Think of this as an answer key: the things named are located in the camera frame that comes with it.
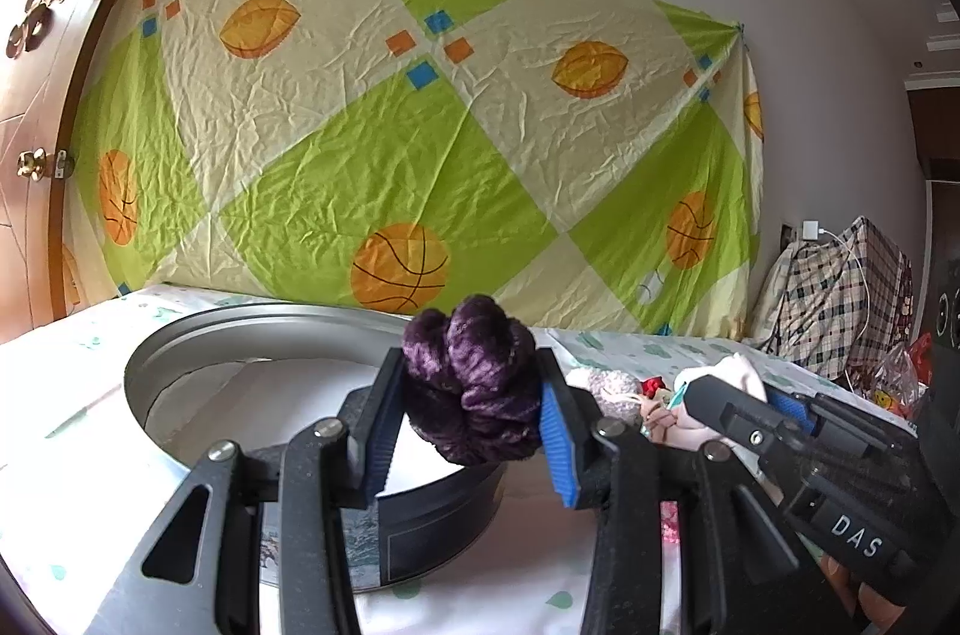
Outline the person's right hand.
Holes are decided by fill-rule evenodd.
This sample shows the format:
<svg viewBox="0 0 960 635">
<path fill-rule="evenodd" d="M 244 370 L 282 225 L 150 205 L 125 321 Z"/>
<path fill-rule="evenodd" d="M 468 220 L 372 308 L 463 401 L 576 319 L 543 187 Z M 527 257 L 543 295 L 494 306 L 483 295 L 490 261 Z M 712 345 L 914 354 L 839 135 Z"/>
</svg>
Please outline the person's right hand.
<svg viewBox="0 0 960 635">
<path fill-rule="evenodd" d="M 890 603 L 870 586 L 853 582 L 850 571 L 843 565 L 839 565 L 830 555 L 823 554 L 818 560 L 818 565 L 841 599 L 844 609 L 850 614 L 861 610 L 871 622 L 872 633 L 887 633 L 900 619 L 903 607 Z"/>
</svg>

